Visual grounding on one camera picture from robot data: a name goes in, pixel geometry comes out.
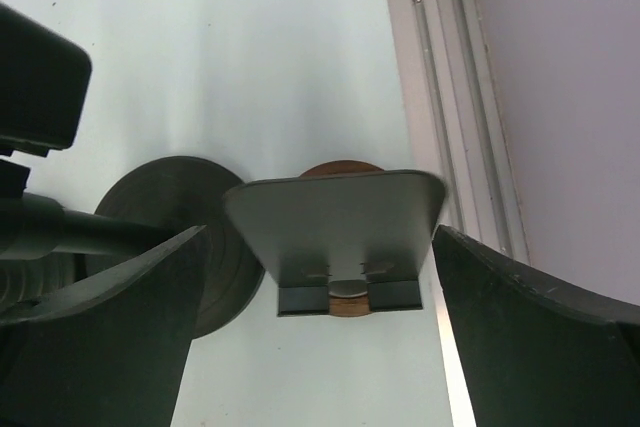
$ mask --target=black wheel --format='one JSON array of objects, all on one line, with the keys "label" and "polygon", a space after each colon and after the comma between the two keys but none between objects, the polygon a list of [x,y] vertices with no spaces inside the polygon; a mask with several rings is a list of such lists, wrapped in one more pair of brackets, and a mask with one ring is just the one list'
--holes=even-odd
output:
[{"label": "black wheel", "polygon": [[[205,286],[194,338],[233,320],[253,298],[264,269],[227,219],[222,197],[243,182],[218,164],[196,157],[167,157],[149,162],[123,177],[96,209],[96,214],[181,232],[206,225],[208,258]],[[88,256],[87,273],[96,274],[126,258]]]}]

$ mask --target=black cylinder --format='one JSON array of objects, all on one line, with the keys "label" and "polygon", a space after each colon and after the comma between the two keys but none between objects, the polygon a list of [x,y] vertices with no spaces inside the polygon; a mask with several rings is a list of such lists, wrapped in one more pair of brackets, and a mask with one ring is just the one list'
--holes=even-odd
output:
[{"label": "black cylinder", "polygon": [[54,252],[136,256],[173,237],[173,232],[72,210]]},{"label": "black cylinder", "polygon": [[134,256],[173,235],[165,229],[65,210],[38,195],[0,199],[0,259],[33,260],[51,252]]}]

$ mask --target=wooden disc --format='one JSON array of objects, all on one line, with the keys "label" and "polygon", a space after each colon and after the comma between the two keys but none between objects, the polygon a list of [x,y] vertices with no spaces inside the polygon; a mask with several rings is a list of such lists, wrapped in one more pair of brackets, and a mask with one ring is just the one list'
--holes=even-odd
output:
[{"label": "wooden disc", "polygon": [[334,160],[310,168],[300,177],[319,177],[322,175],[360,174],[364,172],[382,172],[380,167],[358,160]]},{"label": "wooden disc", "polygon": [[[316,165],[304,172],[300,177],[320,177],[323,175],[361,174],[366,172],[382,172],[383,169],[358,160],[335,160]],[[334,317],[362,317],[371,313],[369,296],[329,297],[329,315]]]}]

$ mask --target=metal rod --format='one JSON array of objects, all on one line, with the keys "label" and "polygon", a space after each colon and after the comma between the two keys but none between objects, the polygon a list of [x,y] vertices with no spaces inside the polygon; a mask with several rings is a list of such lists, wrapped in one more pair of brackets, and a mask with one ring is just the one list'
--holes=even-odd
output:
[{"label": "metal rod", "polygon": [[174,232],[65,210],[53,199],[24,194],[0,199],[0,259],[33,260],[51,252],[135,256]]},{"label": "metal rod", "polygon": [[425,10],[425,2],[423,0],[414,0],[413,6],[416,14],[418,25],[418,35],[420,38],[420,46],[422,47],[424,67],[427,74],[427,85],[429,87],[429,96],[431,98],[431,106],[436,126],[436,139],[440,147],[440,157],[442,159],[442,171],[444,178],[449,185],[449,211],[451,213],[451,226],[456,229],[464,230],[464,219],[462,216],[462,207],[460,201],[460,191],[458,189],[458,181],[456,179],[455,167],[453,164],[453,154],[451,152],[451,142],[449,141],[449,132],[445,121],[444,106],[442,102],[442,93],[438,83],[438,75],[436,71],[436,63],[433,56],[433,48],[431,42],[431,33],[427,25],[427,12]]},{"label": "metal rod", "polygon": [[170,230],[64,211],[64,233],[54,252],[92,255],[139,255],[169,240]]}]

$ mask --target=white surface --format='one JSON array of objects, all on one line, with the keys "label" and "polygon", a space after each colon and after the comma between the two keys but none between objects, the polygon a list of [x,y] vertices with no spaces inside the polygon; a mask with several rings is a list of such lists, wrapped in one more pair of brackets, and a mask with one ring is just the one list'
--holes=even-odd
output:
[{"label": "white surface", "polygon": [[[341,158],[414,165],[386,0],[2,0],[85,47],[94,73],[75,146],[29,188],[92,210],[136,166],[172,154],[245,180]],[[425,310],[277,319],[270,278],[195,341],[174,427],[451,425]]]},{"label": "white surface", "polygon": [[638,0],[478,0],[534,267],[640,304]]}]

